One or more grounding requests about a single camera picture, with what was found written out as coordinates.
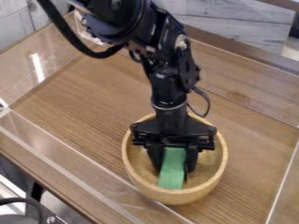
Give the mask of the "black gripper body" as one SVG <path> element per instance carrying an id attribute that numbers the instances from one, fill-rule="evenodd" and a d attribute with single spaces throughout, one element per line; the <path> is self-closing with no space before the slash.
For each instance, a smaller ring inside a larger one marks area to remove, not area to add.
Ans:
<path id="1" fill-rule="evenodd" d="M 135 122 L 129 130 L 133 145 L 151 147 L 187 148 L 188 150 L 215 150 L 217 130 L 192 118 L 185 108 L 157 109 L 153 117 Z"/>

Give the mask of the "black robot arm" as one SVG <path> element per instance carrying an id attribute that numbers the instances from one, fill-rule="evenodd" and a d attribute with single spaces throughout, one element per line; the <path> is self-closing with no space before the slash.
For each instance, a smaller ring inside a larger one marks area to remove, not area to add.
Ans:
<path id="1" fill-rule="evenodd" d="M 81 23 L 100 41 L 127 48 L 151 85 L 153 117 L 131 125 L 132 144 L 145 148 L 155 169 L 169 148 L 183 149 L 181 170 L 195 170 L 199 153 L 215 149 L 217 130 L 187 112 L 188 93 L 199 93 L 200 67 L 191 40 L 172 14 L 152 0 L 68 0 L 83 11 Z"/>

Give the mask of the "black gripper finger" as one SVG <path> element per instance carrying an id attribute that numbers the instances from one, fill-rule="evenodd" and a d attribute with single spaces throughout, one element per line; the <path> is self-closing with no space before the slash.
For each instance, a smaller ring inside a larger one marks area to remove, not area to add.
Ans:
<path id="1" fill-rule="evenodd" d="M 188 148 L 185 150 L 185 168 L 184 168 L 184 179 L 188 179 L 188 175 L 196 169 L 199 158 L 199 150 L 196 148 Z"/>
<path id="2" fill-rule="evenodd" d="M 164 161 L 164 148 L 163 147 L 149 147 L 147 149 L 147 154 L 152 162 L 155 170 L 159 172 L 161 170 L 161 165 Z"/>

